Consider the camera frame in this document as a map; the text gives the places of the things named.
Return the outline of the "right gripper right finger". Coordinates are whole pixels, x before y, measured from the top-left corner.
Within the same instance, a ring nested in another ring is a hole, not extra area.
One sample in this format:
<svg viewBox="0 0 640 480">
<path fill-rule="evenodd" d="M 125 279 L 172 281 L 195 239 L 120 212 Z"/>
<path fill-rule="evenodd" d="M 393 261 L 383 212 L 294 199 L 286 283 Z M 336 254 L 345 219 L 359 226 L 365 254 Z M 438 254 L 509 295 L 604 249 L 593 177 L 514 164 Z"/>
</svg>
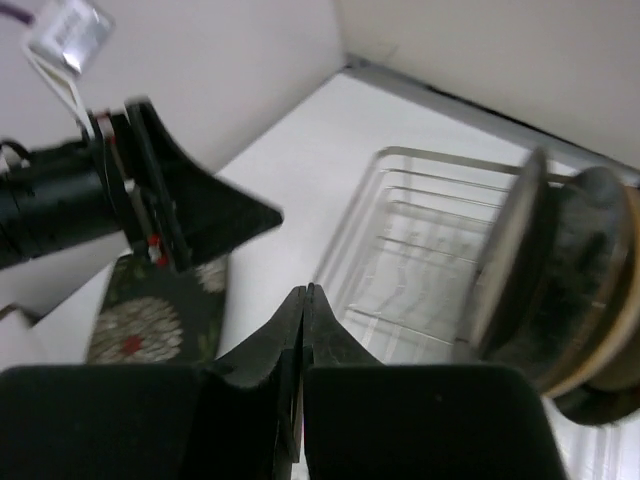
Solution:
<svg viewBox="0 0 640 480">
<path fill-rule="evenodd" d="M 488 365 L 392 365 L 336 319 L 321 286 L 303 313 L 304 449 L 313 479 L 563 479 L 539 396 Z"/>
</svg>

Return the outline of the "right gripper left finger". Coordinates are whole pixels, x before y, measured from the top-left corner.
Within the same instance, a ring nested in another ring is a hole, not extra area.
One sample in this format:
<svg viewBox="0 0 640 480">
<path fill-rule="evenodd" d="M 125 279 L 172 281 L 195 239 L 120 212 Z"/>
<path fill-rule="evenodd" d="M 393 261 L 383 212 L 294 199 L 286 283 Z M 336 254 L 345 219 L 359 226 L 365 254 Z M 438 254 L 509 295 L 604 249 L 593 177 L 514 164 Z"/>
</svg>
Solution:
<svg viewBox="0 0 640 480">
<path fill-rule="evenodd" d="M 38 365 L 1 376 L 5 479 L 279 479 L 299 454 L 306 290 L 204 365 Z"/>
</svg>

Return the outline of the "black gold rimmed plate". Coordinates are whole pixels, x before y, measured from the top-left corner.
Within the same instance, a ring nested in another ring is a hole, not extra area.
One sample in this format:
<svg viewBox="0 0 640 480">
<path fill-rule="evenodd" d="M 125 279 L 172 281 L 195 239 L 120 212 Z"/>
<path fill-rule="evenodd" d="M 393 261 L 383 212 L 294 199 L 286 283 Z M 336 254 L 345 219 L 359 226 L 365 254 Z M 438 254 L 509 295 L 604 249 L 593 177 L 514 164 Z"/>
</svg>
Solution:
<svg viewBox="0 0 640 480">
<path fill-rule="evenodd" d="M 595 352 L 548 393 L 559 411 L 580 425 L 615 423 L 639 410 L 639 191 L 626 192 L 634 226 L 630 285 Z"/>
</svg>

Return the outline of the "silver rimmed cream plate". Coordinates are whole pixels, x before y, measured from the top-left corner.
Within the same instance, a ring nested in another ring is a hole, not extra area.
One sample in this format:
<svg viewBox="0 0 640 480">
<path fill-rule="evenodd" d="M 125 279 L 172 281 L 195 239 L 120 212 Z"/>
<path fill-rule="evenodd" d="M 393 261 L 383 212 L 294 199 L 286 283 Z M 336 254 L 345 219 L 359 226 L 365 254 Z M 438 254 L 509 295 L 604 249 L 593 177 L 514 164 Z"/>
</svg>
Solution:
<svg viewBox="0 0 640 480">
<path fill-rule="evenodd" d="M 507 283 L 526 261 L 527 237 L 547 197 L 547 175 L 546 153 L 539 148 L 531 151 L 481 251 L 464 307 L 469 344 L 476 351 L 483 348 L 490 326 L 507 300 Z"/>
</svg>

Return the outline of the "black square floral plate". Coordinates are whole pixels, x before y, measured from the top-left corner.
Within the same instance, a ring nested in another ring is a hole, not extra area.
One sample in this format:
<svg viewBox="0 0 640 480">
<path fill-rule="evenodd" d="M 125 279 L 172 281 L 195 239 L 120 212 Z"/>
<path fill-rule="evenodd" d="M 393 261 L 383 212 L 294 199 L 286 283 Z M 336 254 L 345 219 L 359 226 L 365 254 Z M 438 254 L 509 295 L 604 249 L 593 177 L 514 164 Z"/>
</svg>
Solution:
<svg viewBox="0 0 640 480">
<path fill-rule="evenodd" d="M 186 273 L 120 257 L 86 349 L 88 364 L 207 363 L 224 323 L 230 257 Z"/>
</svg>

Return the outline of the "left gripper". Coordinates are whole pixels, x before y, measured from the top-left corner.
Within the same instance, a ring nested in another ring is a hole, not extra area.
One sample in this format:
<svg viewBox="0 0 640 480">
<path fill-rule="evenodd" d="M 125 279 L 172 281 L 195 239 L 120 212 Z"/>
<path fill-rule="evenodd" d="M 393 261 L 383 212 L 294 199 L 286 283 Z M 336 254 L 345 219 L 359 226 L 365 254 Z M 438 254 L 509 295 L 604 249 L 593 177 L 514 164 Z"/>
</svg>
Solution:
<svg viewBox="0 0 640 480">
<path fill-rule="evenodd" d="M 92 139 L 26 150 L 1 172 L 1 267 L 13 267 L 117 231 L 135 248 L 132 178 L 150 210 L 152 233 L 176 272 L 192 270 L 279 227 L 283 213 L 199 166 L 174 140 L 149 100 L 126 115 L 94 116 Z"/>
</svg>

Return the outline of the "dark grey deer plate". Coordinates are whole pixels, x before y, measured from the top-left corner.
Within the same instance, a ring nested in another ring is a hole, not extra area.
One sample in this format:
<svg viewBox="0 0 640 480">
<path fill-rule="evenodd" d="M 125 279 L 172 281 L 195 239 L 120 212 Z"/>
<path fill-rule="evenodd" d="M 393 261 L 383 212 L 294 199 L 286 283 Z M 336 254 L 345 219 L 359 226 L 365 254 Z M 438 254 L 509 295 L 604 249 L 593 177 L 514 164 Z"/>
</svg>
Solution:
<svg viewBox="0 0 640 480">
<path fill-rule="evenodd" d="M 556 234 L 534 310 L 489 356 L 519 370 L 543 394 L 571 376 L 606 336 L 606 310 L 627 273 L 633 244 L 631 203 L 611 170 L 580 172 L 557 198 Z"/>
</svg>

